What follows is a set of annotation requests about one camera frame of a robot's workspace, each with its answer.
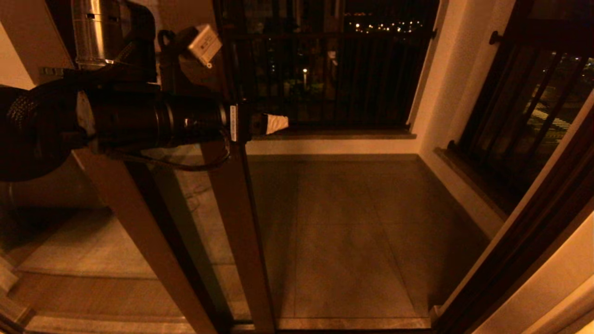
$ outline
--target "white tag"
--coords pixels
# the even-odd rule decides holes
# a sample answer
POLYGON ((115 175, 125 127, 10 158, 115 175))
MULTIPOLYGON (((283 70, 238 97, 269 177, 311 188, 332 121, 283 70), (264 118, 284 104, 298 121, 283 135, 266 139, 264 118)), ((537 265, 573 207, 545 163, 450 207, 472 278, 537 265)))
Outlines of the white tag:
POLYGON ((237 106, 231 106, 231 110, 229 111, 229 116, 231 117, 231 140, 237 141, 237 106))

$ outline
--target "label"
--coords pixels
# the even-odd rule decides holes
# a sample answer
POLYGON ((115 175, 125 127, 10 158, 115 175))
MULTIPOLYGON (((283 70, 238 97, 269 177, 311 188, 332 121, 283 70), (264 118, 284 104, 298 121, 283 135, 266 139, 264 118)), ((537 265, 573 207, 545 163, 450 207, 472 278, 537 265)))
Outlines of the label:
POLYGON ((237 141, 237 125, 238 125, 237 105, 231 106, 229 116, 231 117, 231 140, 237 141))

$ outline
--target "floor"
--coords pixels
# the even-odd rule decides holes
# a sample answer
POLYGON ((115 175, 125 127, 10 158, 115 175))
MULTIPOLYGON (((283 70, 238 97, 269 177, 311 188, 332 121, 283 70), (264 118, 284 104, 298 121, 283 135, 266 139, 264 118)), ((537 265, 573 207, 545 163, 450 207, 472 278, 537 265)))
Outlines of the floor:
POLYGON ((249 162, 280 322, 427 318, 488 243, 416 156, 280 159, 249 162))

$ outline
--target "white label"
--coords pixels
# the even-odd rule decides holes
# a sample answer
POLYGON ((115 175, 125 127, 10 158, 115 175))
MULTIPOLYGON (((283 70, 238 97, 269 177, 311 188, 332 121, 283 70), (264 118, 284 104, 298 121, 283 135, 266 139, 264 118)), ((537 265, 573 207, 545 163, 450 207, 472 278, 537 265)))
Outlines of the white label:
POLYGON ((229 112, 229 116, 231 117, 231 140, 237 141, 237 106, 231 106, 231 110, 229 112))

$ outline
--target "balcony floor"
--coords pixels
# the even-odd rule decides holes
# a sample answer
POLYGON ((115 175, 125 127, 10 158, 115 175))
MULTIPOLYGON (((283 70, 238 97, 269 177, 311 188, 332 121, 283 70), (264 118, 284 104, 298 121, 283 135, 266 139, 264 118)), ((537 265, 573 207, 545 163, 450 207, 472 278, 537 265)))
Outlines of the balcony floor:
POLYGON ((249 162, 280 327, 428 320, 488 243, 416 156, 281 159, 249 162))

